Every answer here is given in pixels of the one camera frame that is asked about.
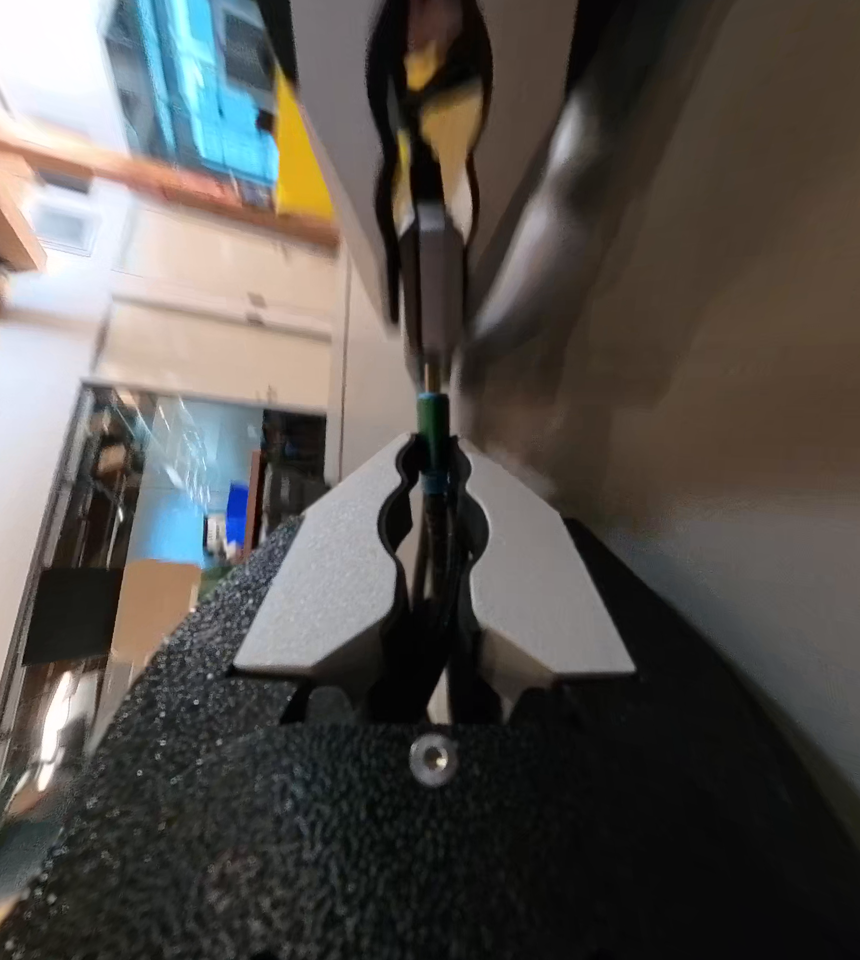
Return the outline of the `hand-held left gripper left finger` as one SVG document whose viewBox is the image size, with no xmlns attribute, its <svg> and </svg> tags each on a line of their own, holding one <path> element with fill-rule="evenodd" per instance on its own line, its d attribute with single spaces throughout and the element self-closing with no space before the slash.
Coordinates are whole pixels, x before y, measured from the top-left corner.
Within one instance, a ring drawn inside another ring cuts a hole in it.
<svg viewBox="0 0 860 960">
<path fill-rule="evenodd" d="M 409 610 L 397 557 L 412 529 L 417 435 L 402 434 L 318 499 L 235 656 L 236 672 L 373 685 L 385 633 Z"/>
</svg>

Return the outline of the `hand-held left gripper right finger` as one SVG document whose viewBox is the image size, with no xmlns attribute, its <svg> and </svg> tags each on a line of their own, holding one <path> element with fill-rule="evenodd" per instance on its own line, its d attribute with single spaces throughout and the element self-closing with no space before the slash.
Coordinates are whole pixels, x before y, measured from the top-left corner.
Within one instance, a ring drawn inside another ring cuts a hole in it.
<svg viewBox="0 0 860 960">
<path fill-rule="evenodd" d="M 479 670 L 502 697 L 557 682 L 628 677 L 635 664 L 561 515 L 498 462 L 460 445 L 464 491 L 481 510 L 470 613 Z"/>
</svg>

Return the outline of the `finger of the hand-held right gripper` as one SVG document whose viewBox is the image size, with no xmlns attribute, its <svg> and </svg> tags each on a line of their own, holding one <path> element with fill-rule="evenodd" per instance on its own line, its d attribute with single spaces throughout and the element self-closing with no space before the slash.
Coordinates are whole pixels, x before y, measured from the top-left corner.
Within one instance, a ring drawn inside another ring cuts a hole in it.
<svg viewBox="0 0 860 960">
<path fill-rule="evenodd" d="M 385 324 L 399 323 L 392 187 L 409 2 L 293 1 L 297 99 L 340 234 Z"/>
<path fill-rule="evenodd" d="M 562 109 L 576 1 L 467 2 L 480 32 L 480 115 L 465 159 L 472 204 L 467 265 L 495 257 L 501 225 Z"/>
</svg>

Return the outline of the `large yellow storage bin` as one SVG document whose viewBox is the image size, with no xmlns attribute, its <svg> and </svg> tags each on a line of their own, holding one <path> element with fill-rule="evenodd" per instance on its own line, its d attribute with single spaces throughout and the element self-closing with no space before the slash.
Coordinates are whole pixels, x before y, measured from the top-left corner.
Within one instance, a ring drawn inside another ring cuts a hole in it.
<svg viewBox="0 0 860 960">
<path fill-rule="evenodd" d="M 337 214 L 317 162 L 292 85 L 280 66 L 273 79 L 278 149 L 275 208 L 278 214 L 335 223 Z M 445 201 L 463 237 L 468 237 L 472 200 L 465 162 L 482 122 L 483 91 L 479 81 L 447 92 L 421 108 L 421 133 L 436 153 Z"/>
</svg>

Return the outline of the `long brown-edged table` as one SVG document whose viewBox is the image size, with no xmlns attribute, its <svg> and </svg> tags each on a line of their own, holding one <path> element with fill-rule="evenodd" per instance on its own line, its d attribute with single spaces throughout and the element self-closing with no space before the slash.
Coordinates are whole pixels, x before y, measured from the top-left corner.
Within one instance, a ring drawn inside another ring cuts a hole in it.
<svg viewBox="0 0 860 960">
<path fill-rule="evenodd" d="M 245 560 L 259 546 L 263 531 L 267 474 L 266 455 L 263 450 L 252 451 L 249 466 L 243 546 Z"/>
</svg>

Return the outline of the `exterior window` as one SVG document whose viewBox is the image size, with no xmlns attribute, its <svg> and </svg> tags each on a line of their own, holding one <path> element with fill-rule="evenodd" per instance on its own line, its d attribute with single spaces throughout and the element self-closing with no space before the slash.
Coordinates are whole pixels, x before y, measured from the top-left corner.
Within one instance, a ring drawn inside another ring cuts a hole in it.
<svg viewBox="0 0 860 960">
<path fill-rule="evenodd" d="M 130 150 L 275 206 L 276 60 L 256 2 L 113 2 L 104 43 Z"/>
</svg>

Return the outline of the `glass partition window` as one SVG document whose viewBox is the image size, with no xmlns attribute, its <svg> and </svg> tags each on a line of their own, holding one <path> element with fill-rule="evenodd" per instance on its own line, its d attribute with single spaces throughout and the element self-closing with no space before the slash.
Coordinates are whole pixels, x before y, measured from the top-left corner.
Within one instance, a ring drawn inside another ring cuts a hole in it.
<svg viewBox="0 0 860 960">
<path fill-rule="evenodd" d="M 323 490 L 318 414 L 84 386 L 59 462 L 0 693 L 0 897 L 54 842 L 76 786 L 157 649 L 243 559 L 227 544 L 232 482 L 253 450 L 281 468 L 284 507 Z M 123 569 L 105 656 L 23 666 L 45 569 Z"/>
</svg>

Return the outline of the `black wall panel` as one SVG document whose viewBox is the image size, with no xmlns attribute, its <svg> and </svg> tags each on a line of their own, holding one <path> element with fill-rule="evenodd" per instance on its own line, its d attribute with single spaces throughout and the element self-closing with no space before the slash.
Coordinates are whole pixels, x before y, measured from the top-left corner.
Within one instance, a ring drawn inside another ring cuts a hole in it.
<svg viewBox="0 0 860 960">
<path fill-rule="evenodd" d="M 44 569 L 31 612 L 22 665 L 108 655 L 123 579 L 122 568 Z"/>
</svg>

